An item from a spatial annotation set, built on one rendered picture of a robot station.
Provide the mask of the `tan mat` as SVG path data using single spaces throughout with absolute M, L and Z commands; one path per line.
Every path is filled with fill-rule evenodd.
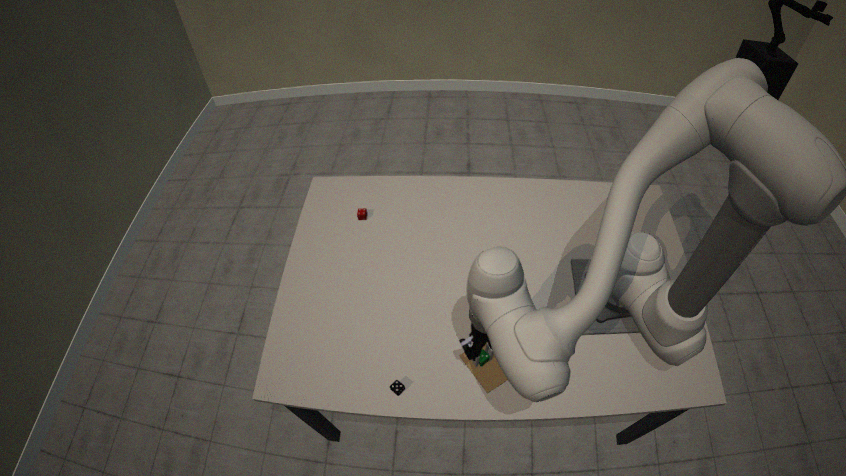
M 467 358 L 465 352 L 459 356 L 487 393 L 508 380 L 501 370 L 494 354 L 492 360 L 488 361 L 482 367 L 480 365 L 475 367 L 472 360 Z

